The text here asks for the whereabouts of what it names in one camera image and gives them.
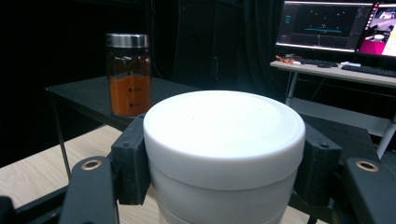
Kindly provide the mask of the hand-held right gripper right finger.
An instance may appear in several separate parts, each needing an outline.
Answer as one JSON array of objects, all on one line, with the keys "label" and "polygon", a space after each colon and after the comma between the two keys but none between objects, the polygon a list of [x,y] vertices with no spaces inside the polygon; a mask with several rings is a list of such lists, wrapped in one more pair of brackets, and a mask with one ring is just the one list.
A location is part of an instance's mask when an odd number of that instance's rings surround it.
[{"label": "hand-held right gripper right finger", "polygon": [[304,156],[298,168],[294,190],[310,206],[326,206],[328,176],[338,167],[342,148],[305,124]]}]

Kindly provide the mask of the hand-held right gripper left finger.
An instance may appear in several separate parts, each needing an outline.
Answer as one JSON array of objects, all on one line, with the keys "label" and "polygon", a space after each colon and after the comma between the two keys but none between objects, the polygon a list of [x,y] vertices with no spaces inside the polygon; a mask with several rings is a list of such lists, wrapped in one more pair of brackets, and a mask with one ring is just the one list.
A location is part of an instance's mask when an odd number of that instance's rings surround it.
[{"label": "hand-held right gripper left finger", "polygon": [[120,204],[142,205],[150,186],[143,121],[144,115],[136,117],[111,146],[110,160]]}]

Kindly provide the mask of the black raised shelf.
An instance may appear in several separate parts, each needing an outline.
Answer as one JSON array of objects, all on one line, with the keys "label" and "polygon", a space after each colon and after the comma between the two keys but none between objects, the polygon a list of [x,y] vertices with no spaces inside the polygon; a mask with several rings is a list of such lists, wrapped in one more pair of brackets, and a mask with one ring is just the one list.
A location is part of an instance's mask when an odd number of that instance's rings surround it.
[{"label": "black raised shelf", "polygon": [[[132,121],[128,118],[119,118],[111,112],[109,90],[106,77],[95,77],[76,82],[70,82],[45,88],[46,94],[52,103],[53,113],[56,113],[57,105],[65,105],[77,112],[123,131]],[[167,97],[189,91],[197,91],[197,88],[171,82],[154,77],[151,80],[152,102],[158,103]],[[58,137],[63,146],[63,135],[57,115]],[[396,149],[396,133],[391,138],[387,149]]]}]

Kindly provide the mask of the orange spice jar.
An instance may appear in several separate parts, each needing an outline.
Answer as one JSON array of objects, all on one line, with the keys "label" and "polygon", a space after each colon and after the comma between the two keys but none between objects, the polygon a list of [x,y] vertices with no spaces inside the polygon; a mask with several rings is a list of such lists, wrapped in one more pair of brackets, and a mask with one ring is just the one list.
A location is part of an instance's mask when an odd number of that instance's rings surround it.
[{"label": "orange spice jar", "polygon": [[149,37],[106,34],[106,74],[111,109],[119,117],[135,117],[151,106]]}]

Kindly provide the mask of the jar with white lid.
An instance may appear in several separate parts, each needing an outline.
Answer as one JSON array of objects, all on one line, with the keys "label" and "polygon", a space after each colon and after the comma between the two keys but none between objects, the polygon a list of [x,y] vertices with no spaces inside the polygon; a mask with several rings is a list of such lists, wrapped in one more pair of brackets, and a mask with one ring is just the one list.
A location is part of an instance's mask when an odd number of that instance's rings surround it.
[{"label": "jar with white lid", "polygon": [[279,224],[305,140],[287,105],[241,91],[165,99],[144,118],[156,201],[168,224]]}]

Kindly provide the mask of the grey metal desk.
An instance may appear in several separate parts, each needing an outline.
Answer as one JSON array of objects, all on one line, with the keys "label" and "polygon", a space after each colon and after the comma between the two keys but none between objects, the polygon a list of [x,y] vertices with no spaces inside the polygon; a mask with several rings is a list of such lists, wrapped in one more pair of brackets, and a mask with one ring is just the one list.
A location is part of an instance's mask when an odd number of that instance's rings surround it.
[{"label": "grey metal desk", "polygon": [[308,116],[328,119],[347,125],[360,127],[366,129],[370,134],[380,136],[381,140],[377,145],[376,151],[378,158],[382,158],[387,147],[389,146],[391,138],[396,133],[396,112],[393,113],[393,117],[391,119],[384,119],[364,113],[346,110],[343,108],[323,105],[319,103],[314,103],[312,101],[295,98],[293,94],[298,80],[298,76],[300,74],[382,86],[395,90],[396,78],[352,72],[343,70],[339,67],[319,68],[311,64],[294,65],[290,63],[282,63],[280,61],[273,61],[270,63],[270,65],[279,70],[290,72],[291,81],[290,87],[286,92],[286,105]]}]

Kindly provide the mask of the black keyboard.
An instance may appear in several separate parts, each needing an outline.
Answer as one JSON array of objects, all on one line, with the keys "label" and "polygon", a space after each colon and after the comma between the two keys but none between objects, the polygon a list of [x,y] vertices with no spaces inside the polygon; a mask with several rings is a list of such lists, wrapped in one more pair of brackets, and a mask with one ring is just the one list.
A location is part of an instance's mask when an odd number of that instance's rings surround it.
[{"label": "black keyboard", "polygon": [[305,59],[305,58],[293,58],[294,61],[302,64],[313,64],[313,65],[328,65],[330,67],[338,67],[338,64],[330,61],[316,60],[316,59]]},{"label": "black keyboard", "polygon": [[382,68],[378,68],[378,67],[372,67],[372,66],[363,66],[363,65],[353,66],[353,65],[348,64],[348,65],[342,65],[341,69],[351,71],[351,72],[359,72],[359,73],[364,73],[364,74],[396,78],[396,71],[382,69]]}]

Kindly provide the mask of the wide computer monitor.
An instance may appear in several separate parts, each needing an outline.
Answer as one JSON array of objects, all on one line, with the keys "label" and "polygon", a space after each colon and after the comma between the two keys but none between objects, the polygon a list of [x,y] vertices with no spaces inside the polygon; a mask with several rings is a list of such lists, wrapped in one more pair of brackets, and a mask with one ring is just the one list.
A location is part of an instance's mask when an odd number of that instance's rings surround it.
[{"label": "wide computer monitor", "polygon": [[354,52],[372,9],[372,3],[285,1],[276,45]]}]

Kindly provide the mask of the black curtain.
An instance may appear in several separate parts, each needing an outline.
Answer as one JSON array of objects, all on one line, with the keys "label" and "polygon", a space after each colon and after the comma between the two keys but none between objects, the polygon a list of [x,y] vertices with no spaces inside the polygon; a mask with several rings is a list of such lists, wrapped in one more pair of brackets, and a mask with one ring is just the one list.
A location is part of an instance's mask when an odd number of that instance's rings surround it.
[{"label": "black curtain", "polygon": [[164,79],[286,98],[270,62],[284,0],[150,0],[153,60]]}]

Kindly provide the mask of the monitor with pink picture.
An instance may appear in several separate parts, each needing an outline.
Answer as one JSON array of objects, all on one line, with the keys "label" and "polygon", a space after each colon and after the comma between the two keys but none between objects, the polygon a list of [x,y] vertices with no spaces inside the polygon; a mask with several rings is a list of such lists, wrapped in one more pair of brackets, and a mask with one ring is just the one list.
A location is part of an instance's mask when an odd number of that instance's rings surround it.
[{"label": "monitor with pink picture", "polygon": [[374,3],[357,52],[396,58],[396,0]]}]

